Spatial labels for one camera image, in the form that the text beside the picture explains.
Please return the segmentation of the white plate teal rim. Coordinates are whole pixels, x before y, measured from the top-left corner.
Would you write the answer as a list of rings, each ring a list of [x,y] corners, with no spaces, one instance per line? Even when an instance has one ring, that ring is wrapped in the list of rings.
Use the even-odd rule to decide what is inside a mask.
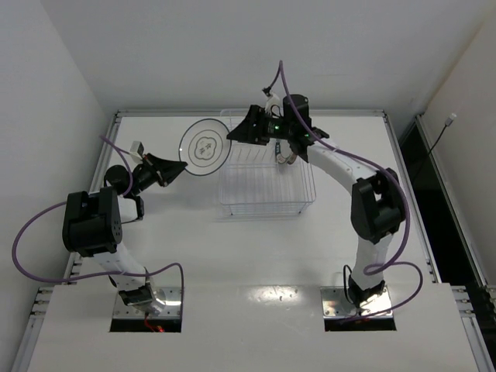
[[[218,119],[207,118],[193,123],[181,137],[178,148],[180,161],[193,176],[208,176],[218,171],[228,160],[232,142],[229,129]]]

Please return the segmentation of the white plate orange sunburst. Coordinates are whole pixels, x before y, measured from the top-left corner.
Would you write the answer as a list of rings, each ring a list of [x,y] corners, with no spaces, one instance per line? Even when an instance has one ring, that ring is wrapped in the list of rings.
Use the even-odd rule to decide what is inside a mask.
[[[287,141],[281,142],[281,162],[283,164],[291,165],[295,162],[296,156],[294,155],[289,143]]]

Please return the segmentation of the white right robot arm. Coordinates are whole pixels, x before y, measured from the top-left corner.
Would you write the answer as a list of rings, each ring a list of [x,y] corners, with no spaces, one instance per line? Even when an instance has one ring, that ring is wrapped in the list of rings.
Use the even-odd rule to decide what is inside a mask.
[[[358,247],[346,296],[350,303],[360,306],[384,289],[384,275],[374,270],[384,265],[391,238],[405,220],[405,203],[392,169],[375,170],[362,160],[339,153],[333,145],[323,145],[322,140],[328,137],[328,133],[312,125],[308,98],[296,94],[284,97],[280,117],[251,105],[245,118],[227,136],[228,140],[259,146],[272,139],[285,140],[293,154],[324,171],[349,192],[350,221],[358,236]]]

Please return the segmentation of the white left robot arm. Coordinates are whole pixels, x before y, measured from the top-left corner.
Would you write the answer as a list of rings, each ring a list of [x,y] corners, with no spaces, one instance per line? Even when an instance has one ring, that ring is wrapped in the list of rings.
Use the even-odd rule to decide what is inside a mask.
[[[106,186],[94,193],[80,191],[67,196],[62,230],[63,242],[70,252],[79,253],[100,265],[126,306],[146,314],[164,310],[165,294],[151,279],[122,242],[119,205],[128,205],[128,222],[144,217],[140,193],[153,184],[168,186],[187,167],[184,161],[164,160],[151,153],[141,156],[133,171],[122,165],[111,166],[104,176]]]

